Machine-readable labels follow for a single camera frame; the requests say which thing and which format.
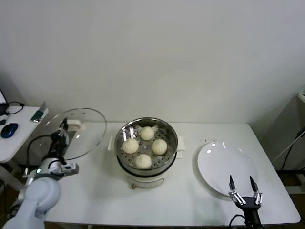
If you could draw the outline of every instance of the white wall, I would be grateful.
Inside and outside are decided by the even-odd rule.
[[[305,84],[305,1],[0,2],[1,87],[54,113],[247,122],[263,136]]]

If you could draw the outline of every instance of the metal steamer tray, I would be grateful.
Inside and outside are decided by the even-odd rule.
[[[145,141],[140,137],[140,130],[145,126],[154,129],[153,139]],[[127,154],[123,151],[123,143],[129,138],[134,138],[139,143],[139,148],[134,154]],[[167,143],[167,151],[164,155],[158,156],[152,150],[153,142],[163,139]],[[115,152],[120,165],[132,175],[139,177],[153,177],[167,170],[176,158],[178,137],[174,129],[165,121],[157,118],[139,118],[127,123],[115,138]],[[135,166],[135,159],[140,154],[147,154],[152,159],[152,166],[149,169],[138,169]]]

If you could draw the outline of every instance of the glass lid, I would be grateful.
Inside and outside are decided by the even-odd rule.
[[[92,108],[76,108],[53,117],[43,128],[43,135],[51,135],[59,130],[60,125],[68,125],[66,142],[69,144],[64,151],[64,159],[72,160],[93,151],[102,141],[107,122],[102,113]],[[37,141],[40,151],[49,153],[52,140],[42,137]]]

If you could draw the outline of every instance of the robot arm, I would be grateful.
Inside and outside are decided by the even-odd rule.
[[[230,192],[229,195],[235,205],[243,210],[244,212],[244,218],[245,218],[245,224],[247,228],[253,228],[253,229],[264,229],[264,227],[261,224],[258,210],[262,205],[263,201],[263,194],[258,190],[257,184],[254,182],[252,177],[250,177],[250,182],[252,186],[252,190],[254,192],[253,197],[242,197],[235,189],[235,184],[233,181],[232,176],[230,176]]]
[[[4,229],[44,229],[48,211],[56,205],[61,196],[58,180],[79,172],[78,164],[66,162],[63,158],[69,145],[68,124],[64,119],[60,128],[51,134],[52,143],[48,154],[38,169],[31,171],[25,188],[20,191],[14,207],[20,206]]]

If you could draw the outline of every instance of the white plate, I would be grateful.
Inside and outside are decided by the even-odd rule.
[[[205,181],[217,192],[229,196],[230,175],[236,191],[251,194],[250,176],[257,183],[258,174],[252,160],[243,151],[226,142],[206,144],[199,152],[198,167]]]

